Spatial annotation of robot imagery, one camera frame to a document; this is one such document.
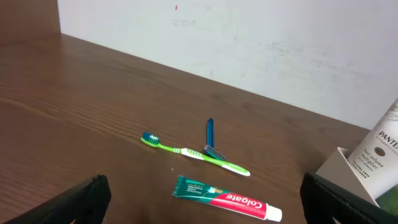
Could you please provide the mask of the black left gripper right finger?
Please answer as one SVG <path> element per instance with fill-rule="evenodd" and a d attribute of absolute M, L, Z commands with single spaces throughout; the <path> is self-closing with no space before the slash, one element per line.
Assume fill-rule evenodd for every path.
<path fill-rule="evenodd" d="M 308 224 L 397 224 L 397 217 L 337 186 L 307 172 L 300 187 Z"/>

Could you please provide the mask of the white conditioner tube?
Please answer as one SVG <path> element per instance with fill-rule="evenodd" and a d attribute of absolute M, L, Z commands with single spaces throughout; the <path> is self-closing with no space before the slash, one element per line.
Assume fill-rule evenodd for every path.
<path fill-rule="evenodd" d="M 373 198 L 397 185 L 397 102 L 363 139 L 348 158 Z"/>

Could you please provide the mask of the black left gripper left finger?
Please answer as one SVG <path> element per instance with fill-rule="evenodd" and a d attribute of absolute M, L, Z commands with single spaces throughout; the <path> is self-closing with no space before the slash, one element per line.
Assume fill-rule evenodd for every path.
<path fill-rule="evenodd" d="M 98 223 L 111 201 L 108 178 L 95 175 L 5 224 Z"/>

